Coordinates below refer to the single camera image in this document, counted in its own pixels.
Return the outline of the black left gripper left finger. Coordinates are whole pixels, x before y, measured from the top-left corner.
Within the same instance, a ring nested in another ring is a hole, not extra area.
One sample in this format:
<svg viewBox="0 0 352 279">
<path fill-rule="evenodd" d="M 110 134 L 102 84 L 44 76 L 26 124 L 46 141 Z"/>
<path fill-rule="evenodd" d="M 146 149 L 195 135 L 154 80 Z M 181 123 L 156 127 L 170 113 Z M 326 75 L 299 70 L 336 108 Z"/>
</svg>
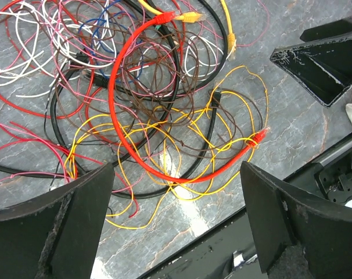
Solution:
<svg viewBox="0 0 352 279">
<path fill-rule="evenodd" d="M 112 193 L 106 164 L 0 210 L 0 278 L 90 278 Z"/>
</svg>

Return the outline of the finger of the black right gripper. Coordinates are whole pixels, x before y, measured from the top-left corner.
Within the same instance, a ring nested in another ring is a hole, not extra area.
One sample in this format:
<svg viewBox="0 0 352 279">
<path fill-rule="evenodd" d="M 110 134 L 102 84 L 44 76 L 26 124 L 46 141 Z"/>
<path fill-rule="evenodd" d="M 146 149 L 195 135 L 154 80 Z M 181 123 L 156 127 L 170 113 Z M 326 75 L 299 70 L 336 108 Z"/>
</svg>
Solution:
<svg viewBox="0 0 352 279">
<path fill-rule="evenodd" d="M 300 39 L 274 49 L 270 61 L 328 108 L 352 87 L 352 16 L 306 29 Z"/>
</svg>

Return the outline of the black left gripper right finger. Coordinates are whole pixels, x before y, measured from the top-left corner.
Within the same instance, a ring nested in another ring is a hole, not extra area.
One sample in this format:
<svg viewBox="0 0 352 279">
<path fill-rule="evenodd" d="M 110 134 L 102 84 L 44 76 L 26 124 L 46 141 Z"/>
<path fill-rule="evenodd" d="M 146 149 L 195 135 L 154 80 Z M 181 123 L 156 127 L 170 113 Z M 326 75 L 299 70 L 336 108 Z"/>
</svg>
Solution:
<svg viewBox="0 0 352 279">
<path fill-rule="evenodd" d="M 249 162 L 240 177 L 262 273 L 352 278 L 352 208 L 286 183 Z"/>
</svg>

